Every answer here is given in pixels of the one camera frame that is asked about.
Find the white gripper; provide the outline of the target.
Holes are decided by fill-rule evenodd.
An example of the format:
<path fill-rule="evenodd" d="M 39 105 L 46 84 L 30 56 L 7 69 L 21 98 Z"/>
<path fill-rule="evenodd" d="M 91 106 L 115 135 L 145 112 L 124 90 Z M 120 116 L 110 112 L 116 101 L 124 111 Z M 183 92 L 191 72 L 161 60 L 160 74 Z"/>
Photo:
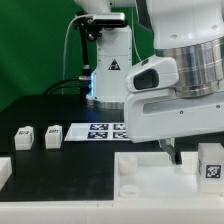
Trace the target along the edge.
<path fill-rule="evenodd" d="M 171 99 L 168 90 L 130 94 L 124 121 L 133 142 L 160 140 L 172 164 L 181 165 L 174 138 L 224 131 L 224 92 L 189 99 Z"/>

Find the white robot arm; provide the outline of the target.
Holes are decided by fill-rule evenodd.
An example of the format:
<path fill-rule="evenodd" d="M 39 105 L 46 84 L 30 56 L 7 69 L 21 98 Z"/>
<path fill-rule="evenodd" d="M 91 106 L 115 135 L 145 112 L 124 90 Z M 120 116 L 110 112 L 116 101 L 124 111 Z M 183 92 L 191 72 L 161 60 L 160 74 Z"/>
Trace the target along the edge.
<path fill-rule="evenodd" d="M 126 76 L 124 121 L 132 142 L 224 131 L 224 0 L 74 0 L 87 13 L 107 15 L 134 5 L 154 33 L 155 53 Z"/>

